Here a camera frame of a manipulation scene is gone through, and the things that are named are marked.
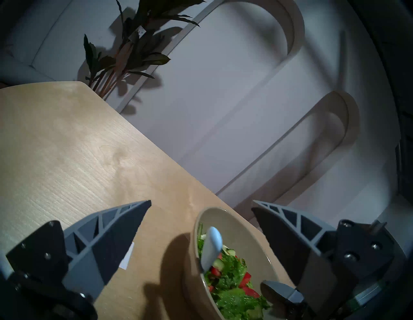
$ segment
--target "screw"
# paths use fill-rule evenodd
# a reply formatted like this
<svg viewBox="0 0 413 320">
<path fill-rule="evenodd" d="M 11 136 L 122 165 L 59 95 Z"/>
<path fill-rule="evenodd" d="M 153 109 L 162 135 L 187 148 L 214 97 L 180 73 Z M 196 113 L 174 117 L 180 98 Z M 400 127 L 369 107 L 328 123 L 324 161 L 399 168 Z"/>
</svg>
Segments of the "screw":
<svg viewBox="0 0 413 320">
<path fill-rule="evenodd" d="M 345 227 L 347 227 L 347 228 L 353 226 L 353 223 L 352 223 L 350 220 L 341 220 L 341 221 L 340 221 L 340 224 L 343 225 L 343 226 L 345 226 Z"/>
<path fill-rule="evenodd" d="M 377 242 L 373 242 L 373 243 L 371 244 L 371 247 L 372 247 L 373 249 L 375 249 L 375 250 L 381 250 L 381 246 L 380 246 L 380 244 L 377 243 Z"/>
<path fill-rule="evenodd" d="M 344 258 L 348 259 L 348 260 L 351 260 L 351 261 L 357 261 L 358 260 L 357 257 L 354 254 L 350 253 L 350 252 L 346 253 L 344 255 Z"/>
</svg>

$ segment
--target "salad bowl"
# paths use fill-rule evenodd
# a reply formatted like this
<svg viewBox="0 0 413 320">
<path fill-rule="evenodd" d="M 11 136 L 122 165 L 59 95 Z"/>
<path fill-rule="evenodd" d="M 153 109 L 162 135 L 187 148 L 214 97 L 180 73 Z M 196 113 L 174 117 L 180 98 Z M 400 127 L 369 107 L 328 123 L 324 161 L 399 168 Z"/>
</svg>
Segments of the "salad bowl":
<svg viewBox="0 0 413 320">
<path fill-rule="evenodd" d="M 218 207 L 206 208 L 199 213 L 190 234 L 190 244 L 184 261 L 183 291 L 186 299 L 189 300 L 190 304 L 203 319 L 225 320 L 225 317 L 221 314 L 220 309 L 213 299 L 214 294 L 221 294 L 222 291 L 218 290 L 218 285 L 216 288 L 212 286 L 208 274 L 203 274 L 200 265 L 199 253 L 202 253 L 202 251 L 199 252 L 200 234 L 206 233 L 209 227 L 215 227 L 220 232 L 224 245 L 223 250 L 230 248 L 232 251 L 235 251 L 234 255 L 236 254 L 239 263 L 245 265 L 248 277 L 251 276 L 248 287 L 253 288 L 255 294 L 262 295 L 260 287 L 264 280 L 278 281 L 278 277 L 261 245 L 255 236 L 242 224 L 240 219 L 237 219 L 228 211 Z M 242 290 L 238 287 L 236 287 L 235 290 L 243 294 Z M 231 305 L 232 303 L 236 304 L 234 299 L 231 299 L 230 302 L 225 301 L 224 303 L 226 303 L 225 307 L 229 308 L 229 311 L 231 311 L 231 307 L 237 307 Z M 241 318 L 249 320 L 280 319 L 277 317 L 277 312 L 274 312 L 272 304 L 269 301 L 268 304 L 269 308 L 263 310 L 261 315 L 253 315 L 252 313 L 244 314 Z"/>
</svg>

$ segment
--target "red bell pepper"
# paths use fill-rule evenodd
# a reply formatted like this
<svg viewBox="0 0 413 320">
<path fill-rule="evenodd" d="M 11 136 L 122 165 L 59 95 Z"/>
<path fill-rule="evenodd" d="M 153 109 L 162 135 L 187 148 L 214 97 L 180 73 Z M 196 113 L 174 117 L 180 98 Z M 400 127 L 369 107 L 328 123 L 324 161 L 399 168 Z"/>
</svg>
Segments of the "red bell pepper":
<svg viewBox="0 0 413 320">
<path fill-rule="evenodd" d="M 219 272 L 219 270 L 215 267 L 211 267 L 211 273 L 216 276 L 216 277 L 220 277 L 221 276 L 221 272 Z"/>
<path fill-rule="evenodd" d="M 255 290 L 253 290 L 249 287 L 243 287 L 242 289 L 244 290 L 244 292 L 247 296 L 251 296 L 253 298 L 259 298 L 260 297 L 258 292 L 256 292 Z"/>
<path fill-rule="evenodd" d="M 241 283 L 238 286 L 238 288 L 245 287 L 247 283 L 250 281 L 250 279 L 251 279 L 251 275 L 248 272 L 245 273 L 245 276 L 242 278 Z"/>
</svg>

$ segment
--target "salad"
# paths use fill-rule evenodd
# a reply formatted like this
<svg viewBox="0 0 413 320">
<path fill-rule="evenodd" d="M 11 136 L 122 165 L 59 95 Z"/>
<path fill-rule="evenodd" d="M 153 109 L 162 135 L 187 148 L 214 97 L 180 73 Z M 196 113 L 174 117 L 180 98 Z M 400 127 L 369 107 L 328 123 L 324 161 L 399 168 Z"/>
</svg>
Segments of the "salad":
<svg viewBox="0 0 413 320">
<path fill-rule="evenodd" d="M 200 224 L 197 235 L 199 258 L 205 237 Z M 270 307 L 267 300 L 253 289 L 245 260 L 225 245 L 204 277 L 212 299 L 225 319 L 262 319 L 262 310 Z"/>
</svg>

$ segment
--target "white plastic spoon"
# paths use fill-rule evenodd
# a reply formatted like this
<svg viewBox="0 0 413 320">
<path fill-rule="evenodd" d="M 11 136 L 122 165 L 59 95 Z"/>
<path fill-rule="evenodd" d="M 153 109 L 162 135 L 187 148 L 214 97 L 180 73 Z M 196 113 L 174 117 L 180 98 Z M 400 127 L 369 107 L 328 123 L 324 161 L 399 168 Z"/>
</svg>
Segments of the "white plastic spoon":
<svg viewBox="0 0 413 320">
<path fill-rule="evenodd" d="M 217 228 L 210 227 L 206 234 L 201 255 L 203 273 L 209 270 L 222 249 L 222 237 Z"/>
</svg>

